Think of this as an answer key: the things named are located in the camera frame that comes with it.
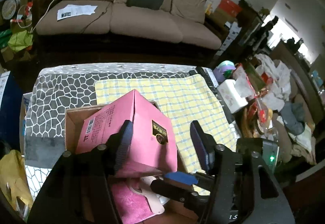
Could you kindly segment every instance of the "pink box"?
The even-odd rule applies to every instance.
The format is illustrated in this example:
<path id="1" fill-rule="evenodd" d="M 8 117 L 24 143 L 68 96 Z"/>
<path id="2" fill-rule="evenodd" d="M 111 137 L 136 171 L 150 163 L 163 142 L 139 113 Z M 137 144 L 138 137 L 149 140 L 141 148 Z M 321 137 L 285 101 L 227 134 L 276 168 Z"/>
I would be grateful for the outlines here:
<path id="1" fill-rule="evenodd" d="M 91 151 L 117 133 L 125 120 L 133 122 L 126 161 L 115 177 L 141 177 L 177 171 L 177 148 L 168 117 L 132 90 L 85 119 L 76 153 Z"/>

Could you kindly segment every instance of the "table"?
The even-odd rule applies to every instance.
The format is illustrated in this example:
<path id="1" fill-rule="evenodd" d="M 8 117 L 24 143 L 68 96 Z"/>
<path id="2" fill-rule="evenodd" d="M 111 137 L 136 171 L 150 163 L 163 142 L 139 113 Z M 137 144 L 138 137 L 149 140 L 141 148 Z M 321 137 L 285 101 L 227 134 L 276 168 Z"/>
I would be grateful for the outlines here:
<path id="1" fill-rule="evenodd" d="M 98 63 L 43 69 L 35 82 L 26 115 L 25 170 L 33 199 L 65 150 L 65 110 L 96 105 L 96 81 L 108 78 L 185 78 L 194 68 Z"/>

